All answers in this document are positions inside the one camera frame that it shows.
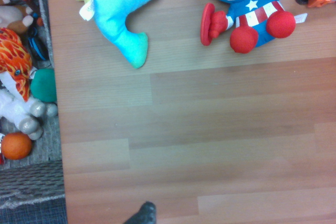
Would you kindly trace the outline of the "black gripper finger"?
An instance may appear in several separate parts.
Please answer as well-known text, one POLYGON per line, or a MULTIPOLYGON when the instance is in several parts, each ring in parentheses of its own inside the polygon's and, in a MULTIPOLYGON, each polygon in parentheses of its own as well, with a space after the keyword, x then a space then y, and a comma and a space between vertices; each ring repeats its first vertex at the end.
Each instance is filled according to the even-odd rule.
POLYGON ((146 201, 124 224, 156 224, 156 205, 146 201))

